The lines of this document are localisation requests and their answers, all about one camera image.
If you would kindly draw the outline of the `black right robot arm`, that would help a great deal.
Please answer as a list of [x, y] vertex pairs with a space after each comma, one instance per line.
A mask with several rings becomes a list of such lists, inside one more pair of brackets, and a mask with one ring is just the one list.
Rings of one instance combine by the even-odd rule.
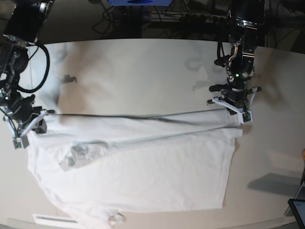
[[[0, 82], [0, 110], [15, 137], [19, 137], [33, 119], [41, 113], [41, 107], [33, 107], [34, 93], [42, 88], [50, 70], [50, 54], [38, 35], [52, 9], [52, 0], [15, 0], [15, 9], [8, 20], [0, 46], [0, 73], [6, 78]], [[46, 56], [46, 69], [41, 82], [33, 89], [20, 86], [20, 75], [31, 60], [28, 47], [42, 49]]]

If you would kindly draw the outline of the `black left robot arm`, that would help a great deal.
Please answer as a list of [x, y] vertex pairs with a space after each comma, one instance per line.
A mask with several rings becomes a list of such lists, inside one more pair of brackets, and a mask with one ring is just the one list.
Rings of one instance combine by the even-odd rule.
[[231, 26], [229, 55], [220, 54], [223, 50], [223, 36], [217, 44], [217, 59], [214, 64], [225, 68], [226, 83], [209, 87], [210, 92], [220, 92], [218, 99], [228, 103], [243, 113], [250, 110], [248, 95], [254, 95], [249, 89], [250, 80], [254, 76], [254, 52], [258, 46], [259, 28], [264, 24], [264, 0], [231, 1]]

